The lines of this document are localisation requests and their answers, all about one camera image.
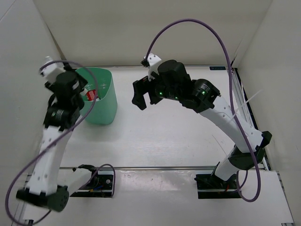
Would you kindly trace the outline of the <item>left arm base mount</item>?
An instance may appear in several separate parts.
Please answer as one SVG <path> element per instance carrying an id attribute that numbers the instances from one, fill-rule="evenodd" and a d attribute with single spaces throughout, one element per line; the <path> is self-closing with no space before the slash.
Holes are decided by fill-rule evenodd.
<path id="1" fill-rule="evenodd" d="M 78 169 L 91 172 L 92 179 L 79 190 L 71 194 L 71 197 L 84 198 L 112 198 L 115 194 L 116 171 L 110 164 L 100 167 L 82 164 Z"/>

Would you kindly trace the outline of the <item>red label plastic bottle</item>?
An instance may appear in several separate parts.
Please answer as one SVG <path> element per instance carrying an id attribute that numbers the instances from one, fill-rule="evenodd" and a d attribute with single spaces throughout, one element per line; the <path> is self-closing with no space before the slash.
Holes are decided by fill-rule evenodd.
<path id="1" fill-rule="evenodd" d="M 96 93 L 96 89 L 92 86 L 85 87 L 82 96 L 84 101 L 93 101 L 95 97 L 97 101 L 99 100 L 99 96 Z"/>

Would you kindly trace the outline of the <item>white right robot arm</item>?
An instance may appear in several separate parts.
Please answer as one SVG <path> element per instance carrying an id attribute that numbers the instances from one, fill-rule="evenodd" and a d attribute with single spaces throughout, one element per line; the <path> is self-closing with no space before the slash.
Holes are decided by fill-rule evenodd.
<path id="1" fill-rule="evenodd" d="M 154 54 L 149 54 L 141 63 L 149 72 L 133 82 L 134 105 L 140 110 L 147 107 L 144 94 L 149 95 L 152 105 L 163 99 L 178 101 L 183 107 L 210 120 L 234 142 L 231 153 L 212 173 L 213 186 L 222 188 L 237 171 L 251 169 L 254 166 L 251 150 L 257 162 L 263 159 L 264 148 L 270 143 L 272 134 L 257 130 L 240 115 L 233 115 L 231 106 L 210 81 L 193 80 L 183 63 L 176 60 L 164 62 Z"/>

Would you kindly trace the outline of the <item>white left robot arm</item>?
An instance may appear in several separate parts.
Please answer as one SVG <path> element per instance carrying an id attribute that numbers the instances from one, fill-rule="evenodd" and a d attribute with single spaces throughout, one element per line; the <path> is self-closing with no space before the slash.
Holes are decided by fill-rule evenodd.
<path id="1" fill-rule="evenodd" d="M 40 152 L 32 176 L 16 198 L 52 211 L 61 212 L 69 199 L 67 185 L 58 184 L 65 147 L 84 107 L 82 92 L 87 80 L 66 61 L 46 58 L 40 69 L 45 88 L 52 92 L 43 121 Z"/>

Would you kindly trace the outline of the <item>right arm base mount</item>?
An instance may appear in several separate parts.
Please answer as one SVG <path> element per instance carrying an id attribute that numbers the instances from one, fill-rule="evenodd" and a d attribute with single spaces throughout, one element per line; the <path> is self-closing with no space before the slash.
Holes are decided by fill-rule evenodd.
<path id="1" fill-rule="evenodd" d="M 215 175 L 197 174 L 194 180 L 197 183 L 199 199 L 239 199 L 236 177 L 223 181 Z"/>

